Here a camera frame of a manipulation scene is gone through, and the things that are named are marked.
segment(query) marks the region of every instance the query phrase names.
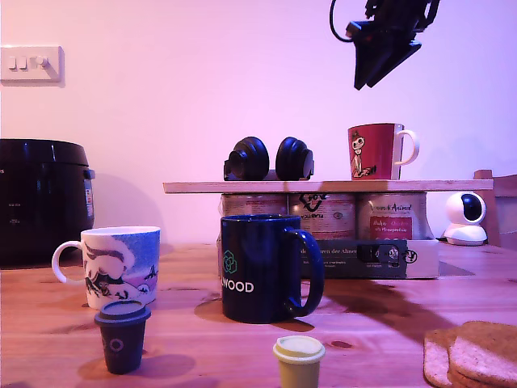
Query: wooden chair back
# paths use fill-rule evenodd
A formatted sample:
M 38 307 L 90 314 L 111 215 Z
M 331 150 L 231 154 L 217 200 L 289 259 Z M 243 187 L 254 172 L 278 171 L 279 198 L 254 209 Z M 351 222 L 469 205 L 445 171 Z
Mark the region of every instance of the wooden chair back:
M 474 179 L 493 179 L 494 189 L 476 192 L 486 205 L 481 226 L 488 243 L 517 250 L 517 175 L 496 176 L 492 170 L 477 170 Z

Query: rice cooker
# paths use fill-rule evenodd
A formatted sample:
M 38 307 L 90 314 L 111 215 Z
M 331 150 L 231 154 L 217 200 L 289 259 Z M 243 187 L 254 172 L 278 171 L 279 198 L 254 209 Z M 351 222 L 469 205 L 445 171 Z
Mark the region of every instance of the rice cooker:
M 0 139 L 0 265 L 50 263 L 54 250 L 94 225 L 82 146 Z

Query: white camera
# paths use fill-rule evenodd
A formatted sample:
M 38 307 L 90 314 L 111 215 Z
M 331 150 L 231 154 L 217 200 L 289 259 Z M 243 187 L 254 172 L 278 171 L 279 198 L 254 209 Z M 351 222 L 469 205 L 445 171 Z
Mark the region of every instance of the white camera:
M 443 232 L 449 244 L 481 245 L 486 240 L 486 233 L 479 223 L 485 218 L 484 200 L 475 192 L 457 192 L 452 194 L 446 204 L 447 217 L 451 225 Z

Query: red mug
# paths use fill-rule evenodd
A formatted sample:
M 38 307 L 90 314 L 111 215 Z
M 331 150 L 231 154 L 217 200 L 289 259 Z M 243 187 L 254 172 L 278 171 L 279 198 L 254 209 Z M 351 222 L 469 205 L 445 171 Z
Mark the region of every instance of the red mug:
M 402 159 L 404 135 L 411 137 L 413 151 Z M 401 166 L 413 162 L 420 150 L 417 135 L 402 124 L 364 124 L 348 129 L 352 180 L 400 179 Z

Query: wall switch plate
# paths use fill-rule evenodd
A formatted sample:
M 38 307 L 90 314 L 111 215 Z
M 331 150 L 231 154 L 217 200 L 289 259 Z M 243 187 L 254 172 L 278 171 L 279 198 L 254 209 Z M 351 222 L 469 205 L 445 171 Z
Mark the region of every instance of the wall switch plate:
M 15 58 L 14 69 L 11 58 Z M 0 81 L 61 80 L 61 46 L 4 46 L 0 62 Z

